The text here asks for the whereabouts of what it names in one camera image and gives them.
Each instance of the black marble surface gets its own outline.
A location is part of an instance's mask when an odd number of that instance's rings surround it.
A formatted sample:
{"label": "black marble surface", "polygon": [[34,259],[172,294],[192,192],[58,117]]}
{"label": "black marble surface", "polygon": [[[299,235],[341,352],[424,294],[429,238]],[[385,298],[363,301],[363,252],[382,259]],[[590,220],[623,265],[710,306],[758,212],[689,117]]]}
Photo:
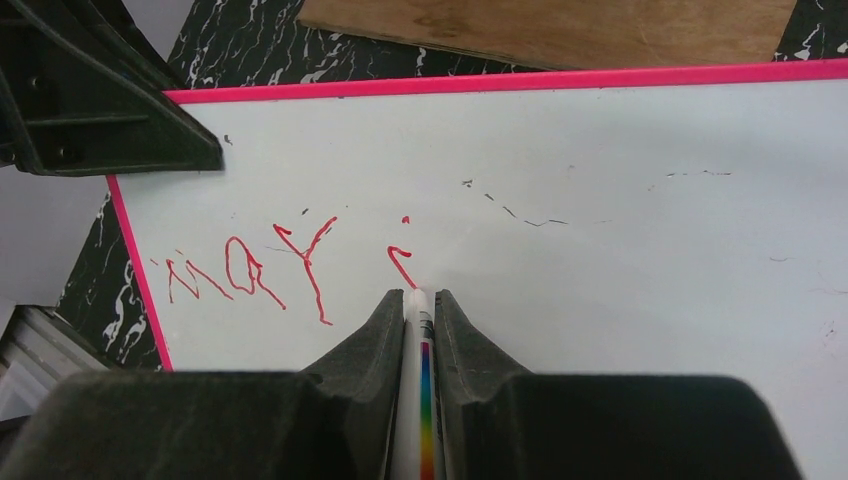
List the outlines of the black marble surface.
{"label": "black marble surface", "polygon": [[[490,60],[305,28],[302,0],[196,0],[169,63],[190,88],[531,71]],[[775,61],[848,58],[848,1],[799,0]],[[57,312],[99,352],[161,368],[111,199]]]}

